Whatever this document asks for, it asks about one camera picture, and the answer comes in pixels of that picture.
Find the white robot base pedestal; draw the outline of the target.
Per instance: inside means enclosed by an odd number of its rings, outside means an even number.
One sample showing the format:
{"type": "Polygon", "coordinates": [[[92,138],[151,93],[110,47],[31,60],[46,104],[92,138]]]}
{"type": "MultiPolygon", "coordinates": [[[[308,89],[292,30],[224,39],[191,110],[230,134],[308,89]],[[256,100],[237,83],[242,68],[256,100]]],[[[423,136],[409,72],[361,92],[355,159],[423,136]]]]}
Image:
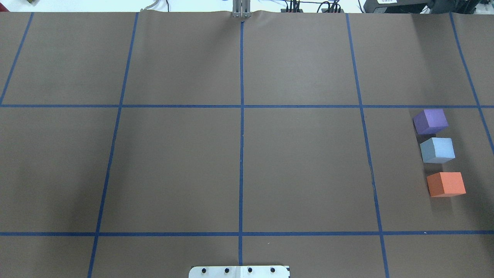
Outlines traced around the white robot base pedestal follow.
{"type": "Polygon", "coordinates": [[[197,266],[192,267],[189,278],[290,278],[289,266],[197,266]]]}

